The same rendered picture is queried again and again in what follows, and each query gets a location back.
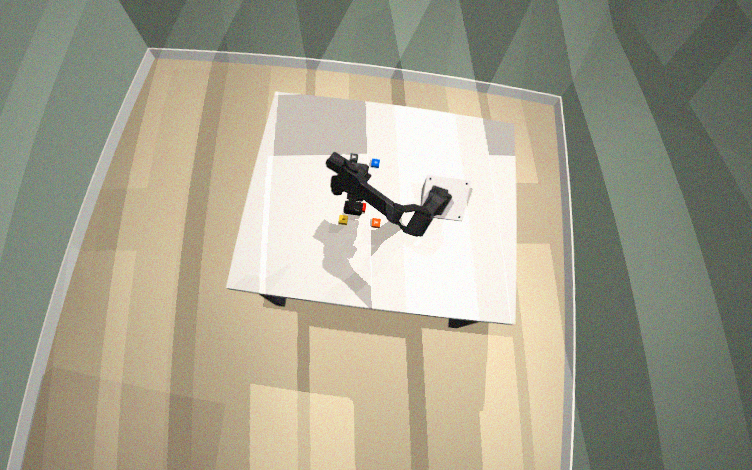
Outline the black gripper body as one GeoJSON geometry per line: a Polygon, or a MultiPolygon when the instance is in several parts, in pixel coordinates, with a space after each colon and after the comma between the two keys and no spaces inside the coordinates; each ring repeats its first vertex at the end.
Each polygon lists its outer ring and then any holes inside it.
{"type": "MultiPolygon", "coordinates": [[[[353,163],[353,165],[363,166],[367,172],[369,171],[369,166],[366,164],[353,163]]],[[[356,201],[361,201],[361,199],[362,198],[360,198],[356,194],[350,194],[350,199],[346,200],[344,204],[344,213],[358,216],[362,215],[363,203],[356,201]]]]}

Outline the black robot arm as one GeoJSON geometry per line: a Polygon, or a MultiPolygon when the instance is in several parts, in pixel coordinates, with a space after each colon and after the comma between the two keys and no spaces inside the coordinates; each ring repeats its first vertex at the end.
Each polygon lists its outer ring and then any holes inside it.
{"type": "Polygon", "coordinates": [[[415,237],[424,235],[433,221],[434,215],[442,215],[453,197],[446,191],[448,189],[433,185],[423,206],[417,204],[401,205],[393,202],[367,183],[372,175],[363,166],[353,165],[336,152],[327,159],[326,167],[337,173],[330,178],[330,188],[333,195],[342,195],[342,192],[356,194],[386,216],[389,222],[398,225],[404,233],[415,237]],[[403,226],[399,222],[404,212],[415,212],[407,226],[403,226]]]}

